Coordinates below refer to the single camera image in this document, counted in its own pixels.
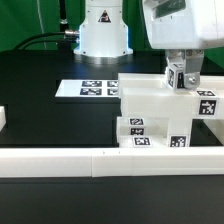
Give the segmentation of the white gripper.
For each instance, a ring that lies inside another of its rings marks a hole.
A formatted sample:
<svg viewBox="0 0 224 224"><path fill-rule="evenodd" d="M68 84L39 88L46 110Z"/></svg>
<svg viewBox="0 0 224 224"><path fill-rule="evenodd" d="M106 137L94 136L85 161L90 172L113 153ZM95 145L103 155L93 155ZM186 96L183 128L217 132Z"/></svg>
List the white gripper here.
<svg viewBox="0 0 224 224"><path fill-rule="evenodd" d="M197 89L202 49L224 46L224 0L142 0L142 8L151 47L168 49L167 66L184 67L184 87Z"/></svg>

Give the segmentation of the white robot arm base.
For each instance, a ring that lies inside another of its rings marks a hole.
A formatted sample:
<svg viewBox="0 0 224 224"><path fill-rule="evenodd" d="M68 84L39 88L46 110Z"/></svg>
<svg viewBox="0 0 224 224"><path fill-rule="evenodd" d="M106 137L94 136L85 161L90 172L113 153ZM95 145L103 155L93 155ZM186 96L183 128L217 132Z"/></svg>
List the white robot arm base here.
<svg viewBox="0 0 224 224"><path fill-rule="evenodd" d="M128 26L122 18L123 0L85 0L85 19L79 27L77 61L118 64L132 59Z"/></svg>

